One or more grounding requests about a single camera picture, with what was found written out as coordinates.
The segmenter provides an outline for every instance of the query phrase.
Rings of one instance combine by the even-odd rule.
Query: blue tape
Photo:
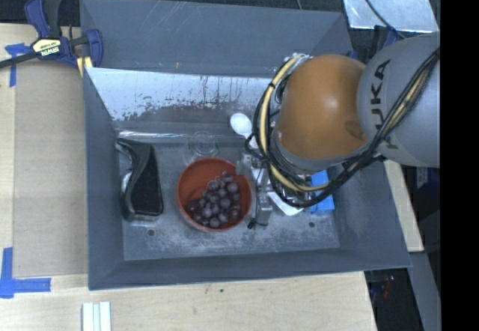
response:
[[[322,170],[311,176],[311,184],[313,186],[319,186],[328,182],[329,182],[329,177],[326,170]],[[335,209],[335,201],[332,195],[329,195],[325,199],[323,199],[320,203],[317,203],[314,206],[311,206],[309,211],[310,213],[320,215],[320,214],[328,213],[334,209]]]
[[[13,247],[3,250],[0,274],[0,298],[11,299],[17,293],[50,292],[52,278],[12,278]]]
[[[398,42],[401,39],[400,35],[397,33],[397,30],[394,28],[388,28],[388,35],[382,45],[382,48],[392,45],[394,42]]]
[[[17,57],[20,54],[28,54],[33,51],[30,48],[30,46],[25,45],[24,43],[15,43],[14,45],[7,45],[5,47],[5,50],[7,50],[7,53],[10,54],[12,58]],[[16,85],[16,65],[13,64],[10,67],[10,87],[12,88],[15,85]]]

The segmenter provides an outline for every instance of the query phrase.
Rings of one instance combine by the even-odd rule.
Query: yellow clamp label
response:
[[[39,52],[42,57],[46,57],[59,52],[60,46],[60,40],[42,39],[35,42],[31,48],[35,52]]]

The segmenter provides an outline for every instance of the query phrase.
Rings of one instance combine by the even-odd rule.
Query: blue clamp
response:
[[[0,275],[0,298],[11,299],[14,294],[28,292],[50,292],[52,278],[14,279],[12,278],[13,248],[3,250]]]
[[[58,26],[60,3],[61,0],[28,0],[25,4],[25,15],[27,16],[28,23],[38,33],[38,40],[33,42],[31,48],[33,49],[34,45],[42,39],[46,43],[49,42],[48,39],[59,40],[60,45],[53,48],[55,49],[54,52],[42,51],[37,58],[42,61],[61,62],[77,69],[77,59],[79,57],[73,52],[73,47],[77,44],[88,43],[91,61],[95,67],[98,67],[103,59],[103,43],[100,31],[97,29],[87,30],[86,37],[75,40],[68,40],[66,37],[62,37],[61,29]]]
[[[311,176],[311,184],[313,186],[320,186],[328,182],[329,182],[329,177],[326,170],[322,170]],[[314,206],[311,206],[309,209],[309,212],[312,214],[321,215],[321,214],[329,213],[333,211],[334,209],[335,209],[335,201],[332,195],[328,195],[320,203],[317,203]]]
[[[24,43],[15,43],[14,45],[7,45],[5,50],[12,57],[17,57],[19,54],[28,54],[32,52],[30,46],[25,45]],[[16,65],[13,64],[10,68],[10,87],[16,85]]]

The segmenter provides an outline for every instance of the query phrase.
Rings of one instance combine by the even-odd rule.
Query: red bowl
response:
[[[197,223],[186,212],[186,205],[193,199],[201,198],[201,193],[207,188],[207,184],[215,177],[221,177],[222,172],[228,172],[238,183],[238,191],[241,194],[239,204],[241,216],[236,220],[229,220],[218,228],[210,228]],[[180,175],[177,185],[177,203],[182,217],[188,224],[201,231],[216,232],[229,230],[240,224],[251,209],[252,192],[251,186],[245,175],[236,174],[236,166],[224,159],[209,157],[200,158],[188,165]]]

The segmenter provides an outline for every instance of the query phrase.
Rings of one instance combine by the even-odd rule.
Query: beige board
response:
[[[49,294],[0,300],[0,330],[77,331],[82,304],[105,301],[118,331],[377,330],[363,273],[96,292],[64,280],[53,278]]]
[[[10,34],[1,35],[2,49],[6,44],[30,44],[37,37],[30,25],[2,26],[3,31]],[[10,71],[5,70],[8,79]],[[85,125],[79,71],[34,59],[17,65],[16,77],[13,275],[86,273]]]

